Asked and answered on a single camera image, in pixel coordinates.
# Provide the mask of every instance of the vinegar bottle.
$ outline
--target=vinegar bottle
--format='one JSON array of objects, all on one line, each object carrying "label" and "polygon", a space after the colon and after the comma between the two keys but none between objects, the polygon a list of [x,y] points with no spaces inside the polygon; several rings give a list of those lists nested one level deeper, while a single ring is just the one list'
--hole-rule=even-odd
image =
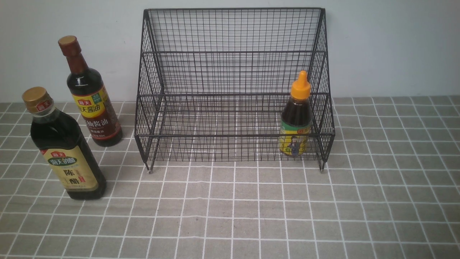
[{"label": "vinegar bottle", "polygon": [[23,101],[32,114],[30,136],[47,164],[72,199],[99,199],[106,188],[77,121],[58,110],[43,87],[24,92]]}]

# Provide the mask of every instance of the condiment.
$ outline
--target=condiment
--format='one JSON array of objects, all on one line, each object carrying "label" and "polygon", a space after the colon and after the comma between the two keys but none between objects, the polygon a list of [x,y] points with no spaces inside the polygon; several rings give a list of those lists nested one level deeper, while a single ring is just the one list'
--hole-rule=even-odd
[{"label": "condiment", "polygon": [[32,141],[57,175],[72,199],[99,199],[106,188],[99,169],[77,121],[58,110],[43,87],[24,92],[23,101],[33,115]]},{"label": "condiment", "polygon": [[312,112],[309,101],[311,85],[307,72],[302,70],[292,84],[291,97],[281,113],[280,151],[291,157],[298,157],[307,148],[307,135],[310,133]]},{"label": "condiment", "polygon": [[67,86],[80,109],[91,137],[102,147],[117,144],[123,137],[123,132],[101,74],[88,67],[75,36],[62,37],[58,43],[70,67]]}]

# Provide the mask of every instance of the black wire basket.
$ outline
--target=black wire basket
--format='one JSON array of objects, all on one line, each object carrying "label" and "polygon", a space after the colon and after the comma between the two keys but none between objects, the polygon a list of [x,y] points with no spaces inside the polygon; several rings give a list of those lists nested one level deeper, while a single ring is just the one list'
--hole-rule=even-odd
[{"label": "black wire basket", "polygon": [[[317,160],[334,141],[325,10],[144,10],[135,140],[156,160]],[[279,151],[281,111],[308,71],[307,149]]]}]

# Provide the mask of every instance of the white wall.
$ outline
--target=white wall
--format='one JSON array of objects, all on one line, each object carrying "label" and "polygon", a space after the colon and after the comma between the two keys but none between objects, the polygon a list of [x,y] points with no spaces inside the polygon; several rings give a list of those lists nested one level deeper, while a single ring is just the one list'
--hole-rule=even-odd
[{"label": "white wall", "polygon": [[460,94],[458,0],[0,0],[0,102],[71,100],[58,39],[76,35],[112,100],[135,100],[145,8],[324,7],[333,96]]}]

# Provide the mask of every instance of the red logo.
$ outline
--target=red logo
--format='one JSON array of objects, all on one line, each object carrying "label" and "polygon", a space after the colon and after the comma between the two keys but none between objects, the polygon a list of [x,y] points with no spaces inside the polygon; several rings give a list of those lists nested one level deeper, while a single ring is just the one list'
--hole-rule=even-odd
[{"label": "red logo", "polygon": [[65,157],[65,154],[63,152],[54,151],[54,152],[51,152],[51,156],[52,157]]},{"label": "red logo", "polygon": [[83,105],[83,106],[90,106],[91,105],[90,100],[80,99],[77,102],[78,102],[79,105]]},{"label": "red logo", "polygon": [[39,112],[45,110],[46,108],[50,107],[51,106],[51,103],[50,101],[46,100],[46,101],[43,101],[39,104],[37,104],[36,108]]},{"label": "red logo", "polygon": [[308,133],[308,129],[298,129],[297,134],[305,134]]}]

